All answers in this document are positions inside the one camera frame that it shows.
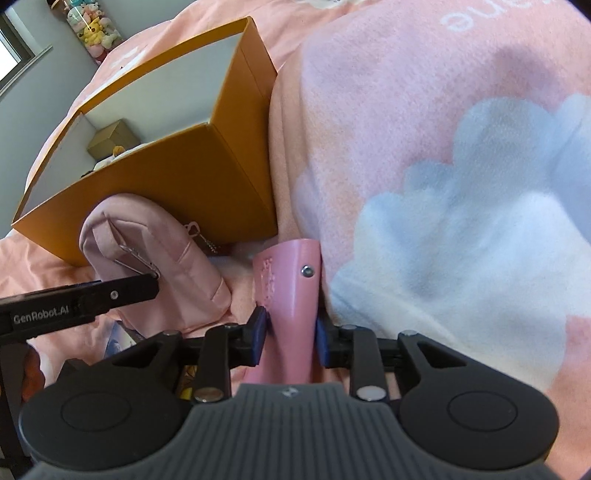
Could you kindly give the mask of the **person's left hand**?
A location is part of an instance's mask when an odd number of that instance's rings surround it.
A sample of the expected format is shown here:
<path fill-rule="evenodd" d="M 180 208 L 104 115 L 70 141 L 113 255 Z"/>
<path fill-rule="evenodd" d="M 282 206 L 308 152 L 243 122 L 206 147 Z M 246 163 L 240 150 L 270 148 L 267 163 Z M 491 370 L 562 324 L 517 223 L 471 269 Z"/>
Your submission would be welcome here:
<path fill-rule="evenodd" d="M 21 400 L 28 402 L 33 395 L 45 387 L 45 376 L 41 370 L 38 352 L 30 345 L 23 360 L 23 379 L 21 384 Z"/>

